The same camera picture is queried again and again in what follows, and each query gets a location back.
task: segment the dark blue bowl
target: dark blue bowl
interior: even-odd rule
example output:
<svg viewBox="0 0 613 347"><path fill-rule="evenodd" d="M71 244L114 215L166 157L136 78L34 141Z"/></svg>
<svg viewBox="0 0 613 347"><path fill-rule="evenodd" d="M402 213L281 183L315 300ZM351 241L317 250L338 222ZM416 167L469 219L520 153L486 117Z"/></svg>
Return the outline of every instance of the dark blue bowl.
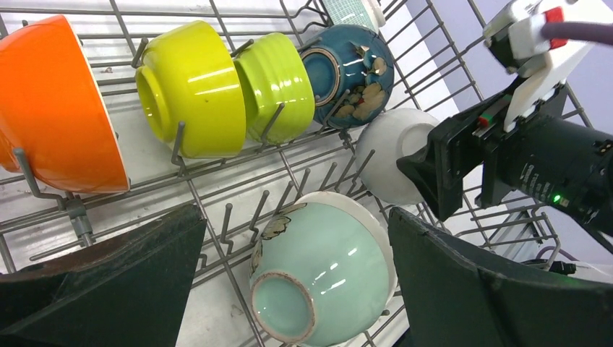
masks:
<svg viewBox="0 0 613 347"><path fill-rule="evenodd" d="M333 25L306 44L313 42L301 57L318 97L314 119L324 124L326 115L349 90L327 125L347 129L368 124L390 99L394 84L390 49L375 32L357 25Z"/></svg>

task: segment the dish rack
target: dish rack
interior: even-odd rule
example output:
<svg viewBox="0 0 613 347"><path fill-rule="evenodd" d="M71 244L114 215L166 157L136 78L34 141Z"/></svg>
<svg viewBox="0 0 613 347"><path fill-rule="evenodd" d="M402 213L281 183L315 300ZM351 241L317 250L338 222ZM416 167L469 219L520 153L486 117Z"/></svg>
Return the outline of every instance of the dish rack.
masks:
<svg viewBox="0 0 613 347"><path fill-rule="evenodd" d="M474 1L467 1L485 25ZM13 273L34 262L74 252L179 206L197 203L207 216L208 235L177 345L284 346L257 325L245 299L249 293L247 260L259 229L275 211L317 190L354 198L383 225L392 206L372 196L359 181L359 173L368 165L367 161L358 168L353 164L361 129L339 131L314 124L286 144L249 142L235 158L218 160L183 161L176 150L171 152L160 144L148 129L134 84L134 67L146 39L201 19L218 31L236 55L249 39L269 32L281 32L301 48L330 24L319 0L176 2L181 3L54 0L43 5L42 1L6 0L0 5L2 37L52 14L62 13L71 20L118 132L132 181L131 190L123 194L79 196L37 185L27 170L23 175L0 172L0 272ZM396 68L395 89L387 109L420 108L442 120L458 112L454 98L462 93L483 100L463 58L482 38L457 47L432 0L425 0L423 9L412 14L406 2L380 1L387 20L381 35L395 56ZM437 24L427 32L422 28L420 33L416 21L425 16L432 16ZM448 44L429 52L424 41L435 33L444 35ZM453 57L435 64L444 53ZM45 69L53 67L41 65L33 73L44 73ZM467 82L448 90L445 78L455 71L462 71ZM576 110L565 116L578 114L588 125L574 95L571 101ZM551 265L560 240L546 214L539 212L542 204L515 197L507 202L525 205L483 210L473 204L480 180L480 169L467 176L464 206L444 223L423 203L404 208L427 223L518 261L533 255L531 247L536 242L553 240L555 250L545 268ZM93 232L84 227L88 223ZM379 321L343 346L391 346L407 327L398 289Z"/></svg>

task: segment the yellow bowl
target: yellow bowl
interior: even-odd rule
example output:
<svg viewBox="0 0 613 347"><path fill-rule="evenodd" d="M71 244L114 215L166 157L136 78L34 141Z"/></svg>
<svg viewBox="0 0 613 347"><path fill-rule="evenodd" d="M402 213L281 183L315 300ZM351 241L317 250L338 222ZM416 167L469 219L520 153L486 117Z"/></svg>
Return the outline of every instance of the yellow bowl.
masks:
<svg viewBox="0 0 613 347"><path fill-rule="evenodd" d="M185 121L181 155L227 158L245 140L245 107L232 58L202 20L149 42L136 72L138 95L155 136L171 147Z"/></svg>
<svg viewBox="0 0 613 347"><path fill-rule="evenodd" d="M280 144L302 134L313 120L315 97L307 70L289 38L263 36L234 59L247 113L247 137L260 141L277 108L285 108L266 140Z"/></svg>

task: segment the bowl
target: bowl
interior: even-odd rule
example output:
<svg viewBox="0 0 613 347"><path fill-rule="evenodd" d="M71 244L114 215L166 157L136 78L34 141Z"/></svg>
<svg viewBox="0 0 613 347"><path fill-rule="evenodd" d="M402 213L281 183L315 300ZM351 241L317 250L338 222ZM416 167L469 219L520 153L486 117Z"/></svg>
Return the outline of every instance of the bowl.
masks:
<svg viewBox="0 0 613 347"><path fill-rule="evenodd" d="M387 236L387 230L381 226L379 221L364 206L345 195L338 194L336 192L312 192L304 195L296 201L296 203L303 202L317 202L341 209L353 216L366 229L368 229L372 237L374 237L374 240L379 245L379 248L383 253L383 257L385 258L388 274L387 283L390 288L386 302L390 302L398 284L398 277L396 275L394 254L392 252L392 247L390 246L390 238Z"/></svg>
<svg viewBox="0 0 613 347"><path fill-rule="evenodd" d="M53 69L41 70L40 59ZM68 192L129 190L115 131L79 39L63 15L0 40L0 165Z"/></svg>
<svg viewBox="0 0 613 347"><path fill-rule="evenodd" d="M377 0L322 0L332 23L361 25L378 33L385 15Z"/></svg>
<svg viewBox="0 0 613 347"><path fill-rule="evenodd" d="M229 158L245 139L245 106L230 53L197 20L149 42L136 71L138 95L153 134L170 147L184 121L186 158Z"/></svg>
<svg viewBox="0 0 613 347"><path fill-rule="evenodd" d="M300 55L287 36L272 33L261 37L236 57L234 65L243 90L249 139L262 140L281 103L285 107L265 140L278 145L307 130L315 98Z"/></svg>
<svg viewBox="0 0 613 347"><path fill-rule="evenodd" d="M426 145L428 133L438 120L428 113L397 108L381 113L360 134L355 164L359 168L371 150L374 155L360 173L364 186L381 200L394 205L423 202L415 184L396 166L396 160L414 154Z"/></svg>
<svg viewBox="0 0 613 347"><path fill-rule="evenodd" d="M369 230L318 202L296 203L273 217L251 269L252 311L284 343L347 341L377 321L390 292L385 257Z"/></svg>
<svg viewBox="0 0 613 347"><path fill-rule="evenodd" d="M308 45L301 57L318 97L315 121L336 129L372 121L389 101L394 84L394 60L381 37L358 25L333 25Z"/></svg>

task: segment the cable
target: cable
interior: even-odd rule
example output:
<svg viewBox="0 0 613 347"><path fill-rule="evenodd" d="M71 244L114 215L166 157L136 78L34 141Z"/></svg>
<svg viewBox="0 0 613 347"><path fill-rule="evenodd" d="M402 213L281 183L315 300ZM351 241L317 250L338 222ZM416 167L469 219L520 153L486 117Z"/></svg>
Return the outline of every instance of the cable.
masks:
<svg viewBox="0 0 613 347"><path fill-rule="evenodd" d="M543 254L545 254L545 252L551 251L552 249L554 249L555 247L553 246L547 246L547 247L543 247L539 253L536 254L536 259L541 259L541 257L543 256ZM569 260L572 260L573 262L578 262L580 261L579 259L573 257L572 255L570 255L570 253L566 252L564 249L560 249L560 254L565 256L566 258L568 258Z"/></svg>
<svg viewBox="0 0 613 347"><path fill-rule="evenodd" d="M613 25L587 22L548 22L541 29L547 40L579 40L613 46Z"/></svg>

